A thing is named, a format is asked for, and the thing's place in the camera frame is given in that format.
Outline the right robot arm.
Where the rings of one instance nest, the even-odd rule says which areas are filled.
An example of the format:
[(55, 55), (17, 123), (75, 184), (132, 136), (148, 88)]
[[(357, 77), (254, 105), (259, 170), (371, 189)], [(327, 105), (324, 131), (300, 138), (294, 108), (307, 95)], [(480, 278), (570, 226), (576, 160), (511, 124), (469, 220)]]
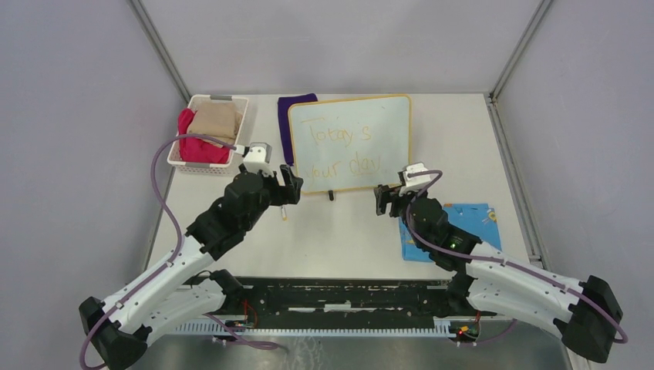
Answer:
[(580, 281), (523, 263), (454, 226), (438, 200), (416, 191), (380, 185), (374, 194), (376, 213), (398, 217), (416, 247), (454, 274), (445, 294), (454, 314), (474, 309), (523, 321), (596, 363), (626, 342), (623, 311), (607, 281), (595, 275)]

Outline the yellow framed whiteboard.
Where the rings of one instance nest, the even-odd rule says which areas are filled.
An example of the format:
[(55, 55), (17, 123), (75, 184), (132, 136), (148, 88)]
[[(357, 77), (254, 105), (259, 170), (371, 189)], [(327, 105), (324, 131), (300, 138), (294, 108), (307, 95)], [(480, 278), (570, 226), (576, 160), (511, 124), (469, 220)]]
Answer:
[(288, 110), (303, 193), (397, 184), (412, 160), (413, 102), (406, 94), (297, 103)]

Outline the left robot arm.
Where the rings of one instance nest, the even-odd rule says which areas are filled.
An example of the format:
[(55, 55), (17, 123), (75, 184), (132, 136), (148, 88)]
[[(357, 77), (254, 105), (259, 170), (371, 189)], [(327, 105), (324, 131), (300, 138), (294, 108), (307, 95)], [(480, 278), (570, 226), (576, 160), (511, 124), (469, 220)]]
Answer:
[(222, 197), (197, 216), (178, 242), (158, 263), (124, 288), (104, 299), (88, 297), (79, 305), (86, 338), (79, 365), (86, 363), (88, 347), (103, 360), (100, 369), (127, 369), (161, 336), (183, 321), (220, 310), (235, 313), (242, 293), (233, 278), (213, 287), (198, 285), (185, 292), (178, 288), (241, 243), (269, 207), (297, 204), (303, 179), (282, 165), (275, 173), (250, 172), (245, 167), (224, 188)]

